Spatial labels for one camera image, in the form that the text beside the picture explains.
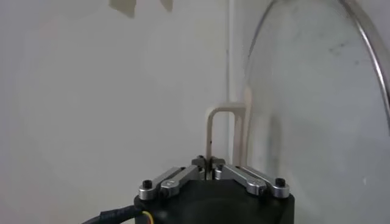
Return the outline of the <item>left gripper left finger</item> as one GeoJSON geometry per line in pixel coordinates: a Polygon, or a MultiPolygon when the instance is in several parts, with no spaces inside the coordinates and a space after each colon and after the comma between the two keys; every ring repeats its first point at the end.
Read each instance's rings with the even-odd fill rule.
{"type": "Polygon", "coordinates": [[[140,200],[170,198],[180,193],[180,189],[191,180],[205,180],[208,161],[199,155],[188,167],[172,167],[152,180],[144,180],[139,187],[140,200]]]}

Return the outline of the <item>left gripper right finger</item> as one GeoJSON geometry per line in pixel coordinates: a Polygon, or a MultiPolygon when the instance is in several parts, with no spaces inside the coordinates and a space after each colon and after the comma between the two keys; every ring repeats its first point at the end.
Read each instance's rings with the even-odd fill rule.
{"type": "Polygon", "coordinates": [[[270,193],[275,198],[288,198],[289,185],[283,178],[272,178],[249,166],[226,164],[223,159],[212,156],[210,169],[215,180],[234,180],[252,195],[270,193]]]}

